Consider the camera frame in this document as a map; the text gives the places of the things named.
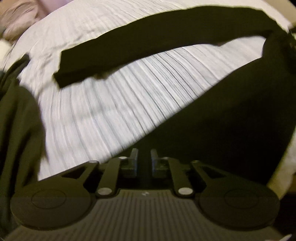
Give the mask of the black garment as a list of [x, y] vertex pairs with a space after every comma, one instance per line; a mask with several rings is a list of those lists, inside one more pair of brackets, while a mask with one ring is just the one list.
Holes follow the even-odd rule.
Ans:
[[133, 145], [143, 178], [149, 153], [199, 160], [265, 186], [295, 130], [295, 38], [263, 11], [199, 6], [151, 15], [61, 53], [60, 88], [178, 47], [262, 36], [262, 56], [227, 75]]

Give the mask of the black clothes pile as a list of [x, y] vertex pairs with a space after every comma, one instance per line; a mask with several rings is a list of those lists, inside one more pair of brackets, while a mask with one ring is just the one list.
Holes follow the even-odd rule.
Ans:
[[18, 79], [29, 62], [25, 54], [1, 71], [1, 238], [18, 226], [11, 199], [19, 189], [37, 181], [37, 165], [45, 149], [38, 103]]

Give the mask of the striped white bedspread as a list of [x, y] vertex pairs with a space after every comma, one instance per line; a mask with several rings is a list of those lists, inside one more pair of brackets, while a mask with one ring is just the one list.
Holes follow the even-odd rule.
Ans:
[[63, 50], [149, 15], [205, 5], [251, 7], [284, 29], [290, 25], [264, 1], [72, 1], [22, 34], [1, 67], [30, 56], [19, 78], [38, 103], [46, 132], [39, 180], [88, 160], [105, 161], [261, 56], [264, 39], [246, 37], [221, 47], [196, 45], [156, 54], [104, 79], [90, 77], [64, 89], [55, 82]]

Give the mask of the pink crumpled blanket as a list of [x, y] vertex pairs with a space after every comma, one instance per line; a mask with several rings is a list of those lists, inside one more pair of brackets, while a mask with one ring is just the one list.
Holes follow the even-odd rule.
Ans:
[[38, 1], [1, 1], [1, 38], [14, 42], [42, 18]]

